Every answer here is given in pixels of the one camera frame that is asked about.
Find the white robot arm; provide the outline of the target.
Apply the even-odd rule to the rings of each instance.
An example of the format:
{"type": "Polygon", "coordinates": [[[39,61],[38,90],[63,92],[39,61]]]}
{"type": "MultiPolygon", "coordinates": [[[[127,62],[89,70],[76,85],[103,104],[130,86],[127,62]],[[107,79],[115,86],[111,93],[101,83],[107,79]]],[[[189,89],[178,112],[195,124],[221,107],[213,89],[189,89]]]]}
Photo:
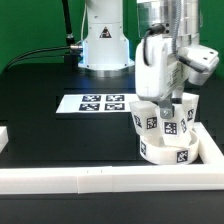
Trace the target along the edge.
{"type": "Polygon", "coordinates": [[[141,100],[174,116],[186,81],[202,85],[219,63],[199,41],[199,0],[85,0],[79,67],[101,76],[135,69],[141,100]]]}

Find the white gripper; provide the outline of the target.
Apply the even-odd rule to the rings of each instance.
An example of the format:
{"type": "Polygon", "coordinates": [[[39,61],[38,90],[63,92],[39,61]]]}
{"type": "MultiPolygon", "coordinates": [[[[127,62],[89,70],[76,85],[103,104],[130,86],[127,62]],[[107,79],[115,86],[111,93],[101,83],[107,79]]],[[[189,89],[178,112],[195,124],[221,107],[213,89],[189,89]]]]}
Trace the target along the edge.
{"type": "Polygon", "coordinates": [[[219,63],[218,52],[197,43],[179,45],[172,52],[172,39],[162,35],[144,38],[137,46],[135,89],[140,100],[158,102],[160,117],[174,117],[175,107],[169,96],[188,80],[203,85],[219,63]]]}

